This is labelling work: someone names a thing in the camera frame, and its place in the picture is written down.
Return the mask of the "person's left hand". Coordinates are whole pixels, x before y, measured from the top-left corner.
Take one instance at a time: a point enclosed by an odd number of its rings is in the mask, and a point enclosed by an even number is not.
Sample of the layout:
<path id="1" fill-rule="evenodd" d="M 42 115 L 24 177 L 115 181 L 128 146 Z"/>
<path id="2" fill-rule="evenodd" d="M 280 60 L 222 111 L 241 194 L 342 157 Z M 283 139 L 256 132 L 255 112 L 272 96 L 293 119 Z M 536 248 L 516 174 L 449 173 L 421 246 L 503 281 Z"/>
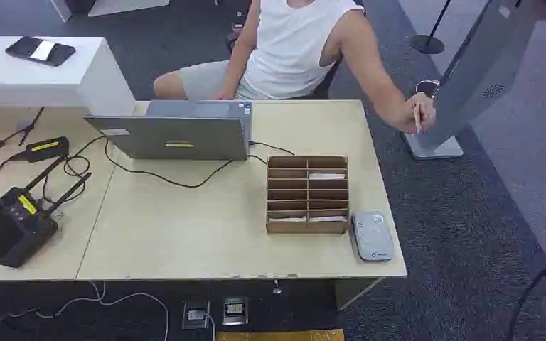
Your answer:
<path id="1" fill-rule="evenodd" d="M 418 92 L 400 103 L 390 125 L 408 134 L 418 134 L 432 127 L 436 117 L 437 110 L 433 99 L 423 92 Z"/>

